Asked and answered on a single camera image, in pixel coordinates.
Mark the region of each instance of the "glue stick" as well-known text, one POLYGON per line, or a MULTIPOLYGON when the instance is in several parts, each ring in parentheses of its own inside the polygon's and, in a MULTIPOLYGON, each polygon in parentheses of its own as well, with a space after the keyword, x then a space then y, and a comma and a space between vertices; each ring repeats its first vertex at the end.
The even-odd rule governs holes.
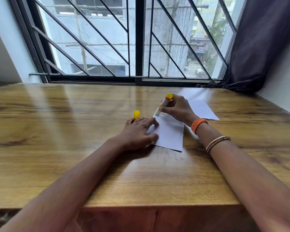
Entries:
POLYGON ((134 111, 134 113, 133 113, 133 118, 134 119, 137 119, 137 118, 139 118, 140 117, 140 111, 134 111))
POLYGON ((172 99, 172 97, 173 97, 173 94, 171 94, 171 93, 168 93, 166 95, 166 97, 163 99, 163 101, 161 102, 160 106, 156 110, 155 116, 158 116, 161 113, 161 111, 159 110, 159 108, 160 107, 165 107, 168 104, 168 102, 172 99))

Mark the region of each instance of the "forearm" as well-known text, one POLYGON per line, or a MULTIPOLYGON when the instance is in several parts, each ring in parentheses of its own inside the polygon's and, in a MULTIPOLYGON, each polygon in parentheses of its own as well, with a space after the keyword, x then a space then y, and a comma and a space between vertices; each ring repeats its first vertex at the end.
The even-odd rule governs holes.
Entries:
POLYGON ((0 231, 62 231, 122 151, 116 140, 106 141, 42 191, 0 231))
MULTIPOLYGON (((198 127, 196 134, 205 147, 222 136, 206 123, 198 127)), ((260 229, 290 227, 290 188, 228 140, 216 144, 210 155, 260 229)))

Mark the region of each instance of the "dark curtain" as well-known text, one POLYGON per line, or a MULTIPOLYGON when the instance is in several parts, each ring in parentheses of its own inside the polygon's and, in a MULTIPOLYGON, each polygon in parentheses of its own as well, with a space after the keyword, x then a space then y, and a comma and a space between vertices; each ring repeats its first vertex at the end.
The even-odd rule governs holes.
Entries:
POLYGON ((289 42, 290 0, 247 0, 226 80, 218 87, 248 94, 257 92, 289 42))

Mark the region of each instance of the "person's left arm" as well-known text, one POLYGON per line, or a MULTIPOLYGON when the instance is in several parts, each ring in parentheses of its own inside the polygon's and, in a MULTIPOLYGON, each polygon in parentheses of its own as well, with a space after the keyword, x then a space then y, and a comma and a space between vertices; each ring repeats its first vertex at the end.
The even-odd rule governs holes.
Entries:
POLYGON ((0 232, 63 231, 120 153, 140 149, 159 138, 157 134, 146 135, 152 124, 158 125, 158 122, 154 118, 145 117, 129 119, 120 134, 107 140, 43 190, 5 224, 0 232))

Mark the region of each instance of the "white paper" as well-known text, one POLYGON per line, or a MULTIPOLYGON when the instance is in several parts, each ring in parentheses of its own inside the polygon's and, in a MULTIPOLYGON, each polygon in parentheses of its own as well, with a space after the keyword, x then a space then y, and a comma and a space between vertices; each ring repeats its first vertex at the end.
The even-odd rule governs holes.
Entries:
POLYGON ((154 145, 182 151, 185 124, 165 113, 160 113, 159 116, 154 115, 154 117, 159 126, 152 125, 147 131, 148 135, 151 133, 159 135, 159 139, 154 145))
POLYGON ((188 102, 191 109, 198 117, 209 120, 219 120, 205 101, 189 100, 188 102))
MULTIPOLYGON (((188 102, 193 112, 198 117, 203 119, 219 120, 206 102, 202 100, 192 100, 188 102)), ((159 135, 159 139, 154 145, 176 151, 182 151, 185 124, 177 121, 166 113, 160 113, 159 116, 154 115, 154 117, 158 121, 159 126, 155 127, 152 125, 147 131, 147 135, 151 133, 157 133, 159 135)))

